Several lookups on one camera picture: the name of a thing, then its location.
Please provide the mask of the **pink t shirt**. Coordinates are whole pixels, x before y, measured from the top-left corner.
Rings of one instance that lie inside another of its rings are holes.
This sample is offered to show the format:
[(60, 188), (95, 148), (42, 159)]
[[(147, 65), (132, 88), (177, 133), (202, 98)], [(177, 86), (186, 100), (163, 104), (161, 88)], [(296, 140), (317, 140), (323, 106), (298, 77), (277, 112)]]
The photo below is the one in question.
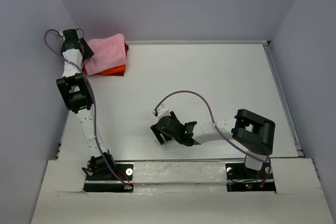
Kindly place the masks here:
[(124, 49), (125, 39), (123, 34), (116, 34), (105, 39), (92, 39), (88, 45), (94, 55), (83, 61), (83, 65), (88, 68), (109, 65), (116, 67), (119, 65), (120, 53)]

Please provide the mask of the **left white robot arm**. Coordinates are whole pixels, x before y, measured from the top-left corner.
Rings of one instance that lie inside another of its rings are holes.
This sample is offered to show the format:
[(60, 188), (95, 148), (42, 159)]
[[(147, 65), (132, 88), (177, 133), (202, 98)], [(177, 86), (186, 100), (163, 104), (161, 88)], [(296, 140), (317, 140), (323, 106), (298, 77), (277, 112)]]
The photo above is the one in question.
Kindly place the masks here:
[(88, 144), (90, 159), (82, 170), (95, 180), (111, 179), (116, 177), (116, 165), (104, 142), (99, 140), (95, 97), (81, 66), (84, 59), (93, 56), (93, 51), (84, 38), (79, 38), (76, 29), (64, 30), (59, 36), (64, 40), (60, 55), (65, 63), (56, 84), (67, 109), (76, 116)]

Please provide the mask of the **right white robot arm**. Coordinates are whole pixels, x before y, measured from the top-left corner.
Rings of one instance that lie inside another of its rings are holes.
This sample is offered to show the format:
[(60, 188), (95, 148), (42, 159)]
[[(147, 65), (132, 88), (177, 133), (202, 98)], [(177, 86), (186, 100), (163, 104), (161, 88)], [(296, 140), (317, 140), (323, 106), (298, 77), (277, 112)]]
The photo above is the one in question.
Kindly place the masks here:
[(245, 154), (241, 171), (248, 178), (258, 175), (273, 153), (275, 122), (246, 109), (239, 109), (232, 119), (215, 123), (181, 123), (164, 106), (154, 114), (158, 121), (150, 129), (161, 145), (171, 140), (188, 147), (220, 140), (230, 145), (236, 145), (233, 141), (239, 143)]

